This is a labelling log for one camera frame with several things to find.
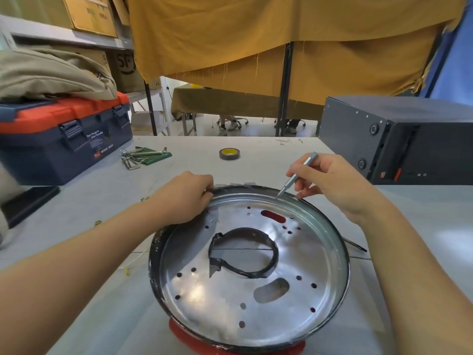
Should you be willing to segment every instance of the person's left arm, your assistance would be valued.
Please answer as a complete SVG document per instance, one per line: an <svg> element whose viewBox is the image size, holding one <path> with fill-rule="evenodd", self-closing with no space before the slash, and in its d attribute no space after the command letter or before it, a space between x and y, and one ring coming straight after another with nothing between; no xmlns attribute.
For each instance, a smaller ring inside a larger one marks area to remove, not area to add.
<svg viewBox="0 0 473 355"><path fill-rule="evenodd" d="M184 172L145 202L2 270L2 354L45 354L146 237L201 213L212 188L212 176Z"/></svg>

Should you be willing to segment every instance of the screwdriver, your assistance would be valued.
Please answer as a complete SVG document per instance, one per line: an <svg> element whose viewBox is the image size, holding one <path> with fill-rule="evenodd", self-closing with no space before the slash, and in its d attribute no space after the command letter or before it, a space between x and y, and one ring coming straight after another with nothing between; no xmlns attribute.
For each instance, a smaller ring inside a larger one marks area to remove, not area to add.
<svg viewBox="0 0 473 355"><path fill-rule="evenodd" d="M314 159L317 158L319 154L317 152L312 152L312 154L305 160L303 163L305 166L308 165L310 162L312 162ZM285 191L287 191L296 181L298 178L297 174L293 174L291 178L284 184L282 189L279 191L278 195L276 196L276 199L278 199Z"/></svg>

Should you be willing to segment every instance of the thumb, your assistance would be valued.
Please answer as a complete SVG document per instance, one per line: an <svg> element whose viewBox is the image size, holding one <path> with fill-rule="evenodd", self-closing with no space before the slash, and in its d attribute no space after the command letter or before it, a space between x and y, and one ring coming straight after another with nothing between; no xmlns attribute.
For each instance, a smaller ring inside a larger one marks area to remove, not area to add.
<svg viewBox="0 0 473 355"><path fill-rule="evenodd" d="M289 168L299 177L311 181L316 185L323 185L326 174L303 164L294 163Z"/></svg>
<svg viewBox="0 0 473 355"><path fill-rule="evenodd" d="M213 198L213 193L212 192L205 192L202 197L201 197L201 202L200 202L200 205L201 205L201 209L204 210L204 208L206 206L209 205L210 201L212 200Z"/></svg>

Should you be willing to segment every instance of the forearm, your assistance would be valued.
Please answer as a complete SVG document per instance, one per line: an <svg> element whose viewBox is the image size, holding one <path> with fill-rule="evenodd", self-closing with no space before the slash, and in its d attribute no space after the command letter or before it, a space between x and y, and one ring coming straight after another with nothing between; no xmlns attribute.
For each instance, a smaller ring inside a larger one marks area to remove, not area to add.
<svg viewBox="0 0 473 355"><path fill-rule="evenodd" d="M147 236L145 203L0 273L0 344L5 354L44 354L102 284Z"/></svg>
<svg viewBox="0 0 473 355"><path fill-rule="evenodd" d="M390 202L363 217L363 229L400 354L473 351L473 305Z"/></svg>

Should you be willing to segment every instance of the black metal box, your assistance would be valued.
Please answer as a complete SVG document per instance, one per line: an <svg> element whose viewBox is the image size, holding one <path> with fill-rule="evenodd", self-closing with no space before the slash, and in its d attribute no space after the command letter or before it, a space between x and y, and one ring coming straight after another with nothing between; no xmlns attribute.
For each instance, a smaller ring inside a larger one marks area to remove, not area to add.
<svg viewBox="0 0 473 355"><path fill-rule="evenodd" d="M329 97L320 140L372 184L473 185L473 107L419 97Z"/></svg>

